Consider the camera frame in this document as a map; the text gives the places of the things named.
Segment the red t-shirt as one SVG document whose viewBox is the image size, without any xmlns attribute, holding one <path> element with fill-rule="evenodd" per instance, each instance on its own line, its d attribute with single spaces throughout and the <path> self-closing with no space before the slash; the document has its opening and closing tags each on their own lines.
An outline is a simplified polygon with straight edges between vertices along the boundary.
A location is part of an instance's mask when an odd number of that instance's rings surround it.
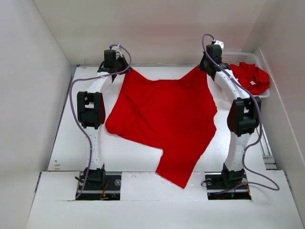
<svg viewBox="0 0 305 229">
<path fill-rule="evenodd" d="M 185 188 L 216 133 L 217 113 L 207 74 L 194 67 L 176 80 L 128 72 L 105 123 L 108 133 L 161 149 L 156 173 Z"/>
</svg>

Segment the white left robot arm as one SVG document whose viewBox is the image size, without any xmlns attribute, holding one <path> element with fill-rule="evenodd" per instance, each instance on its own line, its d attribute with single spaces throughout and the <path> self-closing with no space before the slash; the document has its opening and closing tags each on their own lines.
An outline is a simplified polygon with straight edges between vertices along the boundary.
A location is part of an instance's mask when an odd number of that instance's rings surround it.
<svg viewBox="0 0 305 229">
<path fill-rule="evenodd" d="M 77 93 L 77 118 L 82 130 L 89 137 L 88 166 L 79 178 L 81 189 L 101 190 L 106 184 L 106 172 L 101 147 L 101 131 L 106 119 L 103 93 L 114 82 L 119 74 L 131 70 L 119 45 L 111 45 L 104 51 L 97 76 L 85 91 Z"/>
</svg>

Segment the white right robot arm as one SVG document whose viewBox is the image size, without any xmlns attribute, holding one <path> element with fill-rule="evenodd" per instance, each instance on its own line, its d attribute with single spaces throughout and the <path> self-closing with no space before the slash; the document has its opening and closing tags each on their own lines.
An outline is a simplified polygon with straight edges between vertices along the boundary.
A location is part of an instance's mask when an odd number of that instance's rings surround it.
<svg viewBox="0 0 305 229">
<path fill-rule="evenodd" d="M 204 49 L 199 69 L 206 72 L 222 89 L 231 103 L 227 126 L 231 133 L 228 156 L 220 173 L 206 173 L 209 191 L 224 192 L 239 185 L 245 178 L 244 156 L 250 137 L 259 126 L 261 99 L 251 97 L 234 77 L 230 66 L 222 62 L 222 47 L 209 44 Z"/>
</svg>

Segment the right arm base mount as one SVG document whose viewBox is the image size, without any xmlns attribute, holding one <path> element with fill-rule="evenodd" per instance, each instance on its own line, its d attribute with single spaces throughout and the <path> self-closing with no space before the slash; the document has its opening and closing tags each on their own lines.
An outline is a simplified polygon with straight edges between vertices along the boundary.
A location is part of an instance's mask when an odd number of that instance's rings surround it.
<svg viewBox="0 0 305 229">
<path fill-rule="evenodd" d="M 224 172 L 207 172 L 204 174 L 202 187 L 206 188 L 208 200 L 251 200 L 251 192 L 245 171 L 226 175 Z"/>
</svg>

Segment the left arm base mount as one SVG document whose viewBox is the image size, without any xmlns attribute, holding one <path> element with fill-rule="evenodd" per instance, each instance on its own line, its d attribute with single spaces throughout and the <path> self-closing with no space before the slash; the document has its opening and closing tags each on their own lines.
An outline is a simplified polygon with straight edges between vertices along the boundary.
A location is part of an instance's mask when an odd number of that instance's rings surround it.
<svg viewBox="0 0 305 229">
<path fill-rule="evenodd" d="M 84 184 L 84 174 L 75 177 L 78 181 L 76 200 L 117 201 L 121 197 L 122 173 L 103 171 L 102 178 L 98 179 L 97 171 L 89 171 L 89 177 Z"/>
</svg>

